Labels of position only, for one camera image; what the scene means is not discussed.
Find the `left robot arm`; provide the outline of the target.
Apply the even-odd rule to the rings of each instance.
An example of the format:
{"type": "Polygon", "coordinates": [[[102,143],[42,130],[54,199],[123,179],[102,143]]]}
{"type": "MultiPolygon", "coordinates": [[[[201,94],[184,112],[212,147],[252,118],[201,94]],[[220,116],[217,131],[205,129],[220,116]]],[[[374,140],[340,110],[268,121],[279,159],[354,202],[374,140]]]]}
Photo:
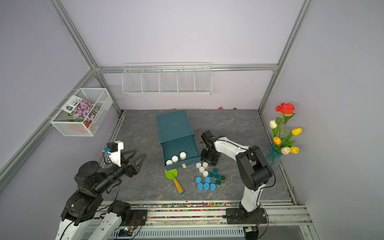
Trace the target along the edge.
{"type": "MultiPolygon", "coordinates": [[[[145,153],[138,155],[137,150],[124,151],[120,156],[121,166],[102,168],[99,162],[90,161],[79,168],[75,175],[78,189],[67,200],[61,214],[57,240],[79,240],[101,211],[103,193],[113,186],[119,187],[123,175],[130,178],[137,175],[147,157],[145,153]]],[[[122,226],[140,231],[148,219],[146,210],[133,210],[131,204],[118,199],[106,209],[102,222],[90,237],[92,240],[107,240],[122,226]]]]}

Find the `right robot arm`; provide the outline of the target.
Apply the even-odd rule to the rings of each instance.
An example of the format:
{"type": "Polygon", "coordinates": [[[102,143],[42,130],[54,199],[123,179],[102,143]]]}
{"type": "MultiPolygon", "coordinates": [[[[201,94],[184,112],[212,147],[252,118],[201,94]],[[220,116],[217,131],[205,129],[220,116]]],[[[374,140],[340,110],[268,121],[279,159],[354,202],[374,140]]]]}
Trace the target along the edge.
{"type": "Polygon", "coordinates": [[[236,161],[245,190],[240,202],[240,209],[252,213],[260,208],[259,199],[263,189],[274,176],[274,171],[265,159],[261,149],[243,146],[225,136],[214,136],[211,131],[201,135],[206,148],[202,150],[201,159],[212,166],[217,165],[221,155],[236,161]]]}

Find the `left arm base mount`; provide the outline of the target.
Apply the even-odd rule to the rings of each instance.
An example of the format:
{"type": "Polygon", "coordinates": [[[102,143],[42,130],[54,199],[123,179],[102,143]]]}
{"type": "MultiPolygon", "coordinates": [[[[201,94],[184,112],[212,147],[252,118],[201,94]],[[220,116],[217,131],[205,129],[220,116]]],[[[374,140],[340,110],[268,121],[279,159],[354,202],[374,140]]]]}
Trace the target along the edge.
{"type": "Polygon", "coordinates": [[[108,208],[104,223],[110,226],[144,226],[147,221],[147,210],[133,210],[131,204],[116,200],[108,208]]]}

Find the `teal top drawer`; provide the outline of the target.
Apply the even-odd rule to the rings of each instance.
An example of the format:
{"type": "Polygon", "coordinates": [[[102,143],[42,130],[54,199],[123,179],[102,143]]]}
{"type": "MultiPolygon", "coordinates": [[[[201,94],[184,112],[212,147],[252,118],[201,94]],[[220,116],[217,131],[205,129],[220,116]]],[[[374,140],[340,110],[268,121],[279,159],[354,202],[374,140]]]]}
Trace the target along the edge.
{"type": "Polygon", "coordinates": [[[201,161],[201,155],[194,135],[174,139],[161,143],[164,157],[164,168],[167,171],[182,168],[183,165],[195,165],[201,161]],[[178,161],[167,165],[172,157],[178,157],[178,161]]]}

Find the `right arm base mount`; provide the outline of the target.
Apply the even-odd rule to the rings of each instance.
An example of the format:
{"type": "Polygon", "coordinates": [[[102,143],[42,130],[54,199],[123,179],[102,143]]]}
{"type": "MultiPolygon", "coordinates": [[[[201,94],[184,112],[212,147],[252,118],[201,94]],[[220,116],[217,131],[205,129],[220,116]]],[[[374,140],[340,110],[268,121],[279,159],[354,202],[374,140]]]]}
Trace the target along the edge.
{"type": "Polygon", "coordinates": [[[241,208],[226,209],[226,219],[229,225],[260,225],[268,222],[263,208],[257,208],[252,212],[241,208]]]}

